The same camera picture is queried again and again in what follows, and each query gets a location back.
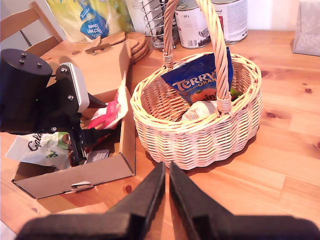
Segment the box flap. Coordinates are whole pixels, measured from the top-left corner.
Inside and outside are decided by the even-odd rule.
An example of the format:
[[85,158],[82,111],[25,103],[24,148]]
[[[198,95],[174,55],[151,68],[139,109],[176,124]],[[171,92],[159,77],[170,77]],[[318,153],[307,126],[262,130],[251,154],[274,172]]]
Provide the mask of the box flap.
[[130,104],[130,93],[125,88],[128,100],[128,113],[124,116],[121,123],[120,147],[122,153],[130,168],[136,173],[136,127],[134,121],[134,113]]
[[117,90],[130,65],[126,41],[110,46],[102,53],[82,53],[71,60],[81,70],[88,93],[94,96]]
[[36,199],[72,191],[72,184],[88,181],[91,185],[132,176],[133,173],[121,154],[88,164],[43,174],[15,184]]

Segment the metal can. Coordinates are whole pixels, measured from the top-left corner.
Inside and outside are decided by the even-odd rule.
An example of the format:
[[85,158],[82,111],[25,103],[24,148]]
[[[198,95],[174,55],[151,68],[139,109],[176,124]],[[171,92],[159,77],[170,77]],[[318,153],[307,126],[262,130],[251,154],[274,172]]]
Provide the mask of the metal can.
[[181,0],[174,13],[180,42],[184,48],[197,49],[210,43],[205,16],[195,0]]
[[248,0],[212,0],[226,44],[240,42],[248,35]]

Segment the basket handle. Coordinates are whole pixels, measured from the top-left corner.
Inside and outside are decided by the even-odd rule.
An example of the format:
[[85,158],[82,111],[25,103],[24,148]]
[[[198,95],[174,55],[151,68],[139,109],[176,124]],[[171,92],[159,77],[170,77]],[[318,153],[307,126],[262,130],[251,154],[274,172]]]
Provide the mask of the basket handle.
[[[163,62],[168,68],[168,71],[171,71],[174,66],[172,26],[178,2],[179,0],[168,0],[164,12]],[[203,12],[211,37],[216,67],[217,110],[224,115],[225,113],[231,112],[231,95],[229,93],[228,82],[228,58],[224,33],[221,28],[220,19],[216,14],[215,6],[211,0],[196,0],[196,2]]]

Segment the metal kitchen utensil holder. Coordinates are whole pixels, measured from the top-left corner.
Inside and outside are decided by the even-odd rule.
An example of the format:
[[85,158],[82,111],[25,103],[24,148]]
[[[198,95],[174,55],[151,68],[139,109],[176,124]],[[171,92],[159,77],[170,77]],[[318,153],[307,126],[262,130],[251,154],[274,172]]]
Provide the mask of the metal kitchen utensil holder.
[[[156,49],[164,48],[164,22],[165,10],[168,0],[144,0],[141,1],[141,10],[144,12],[145,26],[149,29],[152,46]],[[172,24],[173,48],[179,40],[178,26],[176,19]]]

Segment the red and white packet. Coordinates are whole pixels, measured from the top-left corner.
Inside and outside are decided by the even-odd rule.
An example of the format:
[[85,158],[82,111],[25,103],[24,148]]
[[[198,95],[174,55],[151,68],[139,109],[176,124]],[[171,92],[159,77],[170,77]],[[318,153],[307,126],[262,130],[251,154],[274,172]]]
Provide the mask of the red and white packet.
[[124,72],[122,82],[113,101],[106,103],[107,107],[99,108],[93,115],[88,129],[115,129],[118,122],[128,112],[128,100],[126,93],[127,73]]

